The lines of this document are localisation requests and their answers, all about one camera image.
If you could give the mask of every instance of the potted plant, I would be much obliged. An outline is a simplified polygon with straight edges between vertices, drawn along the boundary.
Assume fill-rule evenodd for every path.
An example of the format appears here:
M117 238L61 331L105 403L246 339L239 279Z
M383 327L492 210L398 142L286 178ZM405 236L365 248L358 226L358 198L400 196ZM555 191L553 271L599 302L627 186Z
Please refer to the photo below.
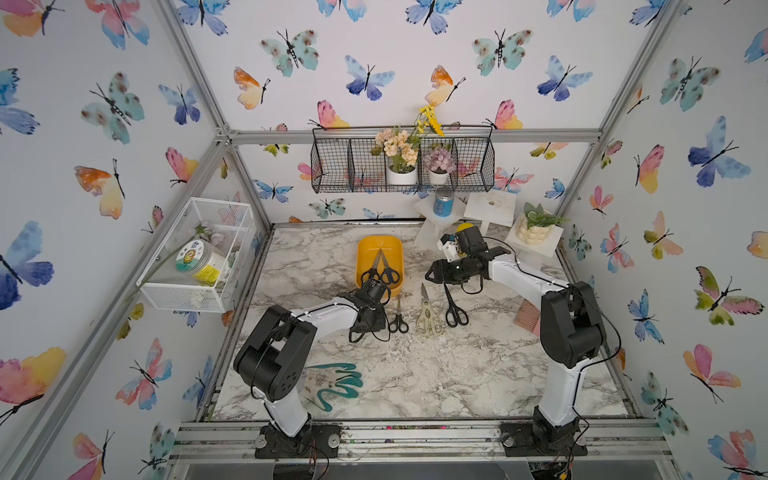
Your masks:
M549 237L552 227L568 222L567 218L550 214L539 204L525 202L523 218L518 224L517 236L527 245L541 245Z

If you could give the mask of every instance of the white marble surface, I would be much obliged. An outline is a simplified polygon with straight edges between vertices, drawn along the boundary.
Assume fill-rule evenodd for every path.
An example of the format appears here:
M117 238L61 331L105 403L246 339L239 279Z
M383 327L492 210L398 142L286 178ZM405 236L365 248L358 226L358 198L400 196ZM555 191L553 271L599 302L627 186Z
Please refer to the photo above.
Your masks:
M547 356L537 336L512 320L522 297L508 288L486 282L479 295L451 287L454 301L469 314L469 325L446 329L441 336L421 336L415 331L420 312L422 281L429 299L442 318L445 293L441 285L423 280L439 253L413 244L418 227L354 227L278 229L240 334L237 348L245 342L263 312L273 304L287 309L313 306L337 293L355 288L353 275L357 242L368 235L394 235L405 250L406 279L402 308L411 326L407 334L392 334L382 343L370 334L349 343L347 331L321 339L307 365L348 362L362 373L358 398L326 396L333 410L324 412L316 391L329 387L333 370L305 369L303 403L315 418L448 418L530 415L545 386ZM504 227L492 227L488 235L504 238ZM564 278L557 260L545 259L544 271ZM478 283L470 282L474 291ZM396 304L387 312L394 319ZM386 331L378 333L387 338ZM611 374L604 365L588 370L578 402L582 415L627 413ZM213 420L267 419L262 402L252 399L240 376L231 369L221 389Z

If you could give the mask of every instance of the hanging wall shelf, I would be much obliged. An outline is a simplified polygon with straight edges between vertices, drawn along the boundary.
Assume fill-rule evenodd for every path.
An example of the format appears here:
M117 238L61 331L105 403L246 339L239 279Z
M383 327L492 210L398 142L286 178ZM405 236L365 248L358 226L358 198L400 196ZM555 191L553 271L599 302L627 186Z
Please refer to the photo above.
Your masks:
M461 192L491 190L495 155L487 125L443 126L444 137L429 134L422 139L416 162L414 184L388 182L389 159L383 152L375 155L376 133L388 127L316 128L311 151L312 188L320 192L415 192L449 188ZM457 165L445 184L431 184L426 159L436 147L443 146Z

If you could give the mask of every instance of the flower pot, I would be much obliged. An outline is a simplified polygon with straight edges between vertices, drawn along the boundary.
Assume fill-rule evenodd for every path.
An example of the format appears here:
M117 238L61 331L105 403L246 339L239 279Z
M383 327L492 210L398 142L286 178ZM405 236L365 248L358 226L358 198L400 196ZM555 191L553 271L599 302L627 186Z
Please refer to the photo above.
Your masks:
M419 175L415 168L407 174L399 174L391 168L386 169L386 183L389 185L416 185L418 182Z
M436 172L433 172L432 170L429 171L429 184L430 185L445 185L448 183L448 178L450 177L450 174L448 172L445 172L444 174L438 174Z
M531 227L527 229L527 225L528 218L523 215L521 222L518 223L517 236L526 245L541 245L547 240L554 227L554 225L550 225L549 227Z

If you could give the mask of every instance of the butterfly wallpaper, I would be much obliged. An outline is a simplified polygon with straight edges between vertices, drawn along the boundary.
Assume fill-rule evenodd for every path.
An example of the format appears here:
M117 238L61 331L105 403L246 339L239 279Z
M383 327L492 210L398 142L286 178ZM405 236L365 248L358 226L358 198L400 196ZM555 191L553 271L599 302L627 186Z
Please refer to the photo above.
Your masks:
M644 28L664 2L632 4L624 21ZM681 15L563 213L567 258L598 285L599 307L621 334L622 383L658 419L690 480L768 470L756 401L768 384L768 228L755 215L768 200L765 18L768 4L736 0L696 2ZM707 33L731 22L737 35Z

